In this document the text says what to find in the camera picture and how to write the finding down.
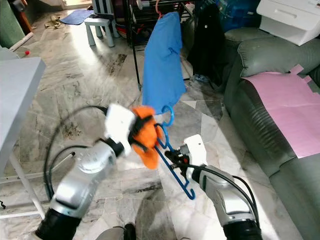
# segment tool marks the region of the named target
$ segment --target white plastic stool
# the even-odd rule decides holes
[[[111,35],[111,32],[110,32],[110,29],[109,29],[109,25],[110,25],[109,19],[88,17],[86,20],[84,20],[84,24],[86,27],[86,34],[88,36],[88,42],[89,42],[90,46],[96,45],[96,42],[95,42],[95,39],[92,34],[90,26],[95,26],[96,36],[99,38],[101,38],[103,36],[100,27],[104,27],[105,28],[105,37],[106,37],[108,46],[113,47],[115,45],[114,40]],[[113,28],[113,34],[114,34],[115,38],[119,37],[119,34],[118,34],[115,27]]]

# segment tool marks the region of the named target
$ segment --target marble floor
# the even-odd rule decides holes
[[[57,14],[63,17],[68,13]],[[21,57],[29,50],[27,57],[40,56],[46,64],[14,147],[14,154],[26,173],[42,170],[55,126],[75,108],[109,103],[132,107],[141,103],[132,50],[124,39],[115,39],[115,47],[109,48],[105,38],[96,38],[96,46],[90,47],[83,24],[45,29],[44,23],[49,16],[45,14],[34,23],[34,37],[17,50]],[[138,52],[137,59],[142,76],[143,51]],[[191,75],[192,70],[183,58],[182,65],[183,75]],[[269,179],[237,135],[224,108],[223,96],[205,83],[190,80],[185,85],[187,93],[174,107],[176,118],[169,129],[171,144],[178,147],[184,138],[201,134],[208,163],[243,177],[252,188],[263,239],[301,240]],[[92,144],[103,135],[103,120],[104,116],[96,111],[79,113],[61,129],[53,152],[74,143]],[[71,159],[53,174],[54,187],[72,164]],[[10,165],[5,174],[15,174]],[[42,178],[30,182],[44,207],[48,208]],[[162,161],[157,170],[149,170],[135,153],[126,159],[119,158],[99,186],[74,239],[94,240],[105,229],[133,222],[139,240],[179,240],[182,237],[224,240],[213,203],[198,186],[193,187],[196,199],[189,200]],[[33,210],[20,182],[2,184],[0,200],[7,205],[6,210],[0,210],[1,214]],[[40,220],[37,215],[0,220],[0,239],[26,239]]]

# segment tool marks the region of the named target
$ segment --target blue mat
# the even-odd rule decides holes
[[[93,10],[77,9],[65,18],[60,19],[60,22],[70,25],[79,25],[82,24],[84,20],[86,20],[86,18],[93,13]]]

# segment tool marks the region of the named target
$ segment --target blue shirt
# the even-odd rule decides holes
[[[180,63],[182,37],[180,18],[170,12],[160,18],[144,51],[142,104],[156,114],[165,105],[173,107],[186,92]]]

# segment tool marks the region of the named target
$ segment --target gray table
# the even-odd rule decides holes
[[[6,164],[10,160],[37,208],[37,211],[33,212],[1,215],[0,219],[30,214],[40,214],[44,218],[45,213],[41,203],[19,161],[12,154],[12,150],[45,67],[40,57],[14,59],[12,56],[8,57],[8,53],[3,54],[0,50],[0,177],[3,176]]]

